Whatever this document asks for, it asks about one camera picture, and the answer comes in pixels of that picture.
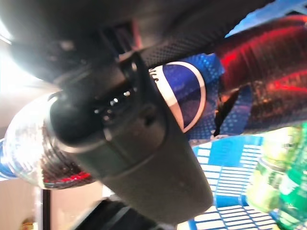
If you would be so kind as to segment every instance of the black plastic mount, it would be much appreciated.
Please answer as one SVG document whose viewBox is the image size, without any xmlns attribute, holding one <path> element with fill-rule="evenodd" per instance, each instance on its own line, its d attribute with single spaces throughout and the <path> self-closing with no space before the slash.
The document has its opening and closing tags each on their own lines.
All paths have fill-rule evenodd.
<svg viewBox="0 0 307 230">
<path fill-rule="evenodd" d="M 82 107 L 64 93 L 52 98 L 49 130 L 61 151 L 141 214 L 186 221 L 212 205 L 208 182 L 139 55 L 120 69 L 126 87 L 108 100 Z"/>
<path fill-rule="evenodd" d="M 119 201 L 102 200 L 74 230 L 175 230 L 160 225 Z"/>
</svg>

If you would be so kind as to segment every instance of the blue label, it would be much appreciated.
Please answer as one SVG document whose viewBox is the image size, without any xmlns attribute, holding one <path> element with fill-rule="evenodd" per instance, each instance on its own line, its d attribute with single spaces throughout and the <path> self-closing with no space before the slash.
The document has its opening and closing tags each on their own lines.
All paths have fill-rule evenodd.
<svg viewBox="0 0 307 230">
<path fill-rule="evenodd" d="M 188 139 L 201 142 L 215 139 L 219 82 L 224 74 L 219 58 L 215 54 L 198 54 L 156 67 L 150 73 Z M 219 137 L 241 134 L 251 106 L 252 92 L 246 86 L 240 89 L 220 127 Z"/>
</svg>

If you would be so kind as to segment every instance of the bright light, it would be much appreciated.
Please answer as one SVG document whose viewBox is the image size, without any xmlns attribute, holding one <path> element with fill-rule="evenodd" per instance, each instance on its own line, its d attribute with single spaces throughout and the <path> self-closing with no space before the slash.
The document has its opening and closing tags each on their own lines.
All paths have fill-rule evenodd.
<svg viewBox="0 0 307 230">
<path fill-rule="evenodd" d="M 8 31 L 8 29 L 5 27 L 5 25 L 0 19 L 0 40 L 10 44 L 11 39 L 12 35 L 10 34 L 10 32 Z"/>
<path fill-rule="evenodd" d="M 41 81 L 21 69 L 8 55 L 0 57 L 0 92 L 13 92 Z"/>
</svg>

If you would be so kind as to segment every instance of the plastic bottle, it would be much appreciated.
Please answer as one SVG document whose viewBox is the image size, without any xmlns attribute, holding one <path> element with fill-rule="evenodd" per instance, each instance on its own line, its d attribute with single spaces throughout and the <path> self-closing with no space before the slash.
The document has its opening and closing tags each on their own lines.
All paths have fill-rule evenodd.
<svg viewBox="0 0 307 230">
<path fill-rule="evenodd" d="M 279 207 L 278 188 L 293 163 L 300 137 L 300 127 L 285 127 L 264 134 L 263 156 L 247 189 L 250 206 L 265 213 Z"/>
<path fill-rule="evenodd" d="M 280 185 L 277 225 L 281 230 L 293 230 L 307 219 L 307 123 L 303 124 L 302 135 L 297 159 Z"/>
</svg>

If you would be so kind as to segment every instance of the soda bottle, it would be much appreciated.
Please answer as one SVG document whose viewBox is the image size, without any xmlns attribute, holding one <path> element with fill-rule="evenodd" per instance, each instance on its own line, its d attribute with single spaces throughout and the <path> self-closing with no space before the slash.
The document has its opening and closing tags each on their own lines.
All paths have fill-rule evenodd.
<svg viewBox="0 0 307 230">
<path fill-rule="evenodd" d="M 302 135 L 297 159 L 280 185 L 277 225 L 281 230 L 293 230 L 307 219 L 307 123 L 303 124 Z"/>
<path fill-rule="evenodd" d="M 279 186 L 293 163 L 301 137 L 300 127 L 285 127 L 264 134 L 263 156 L 247 189 L 247 202 L 269 213 L 279 207 Z"/>
</svg>

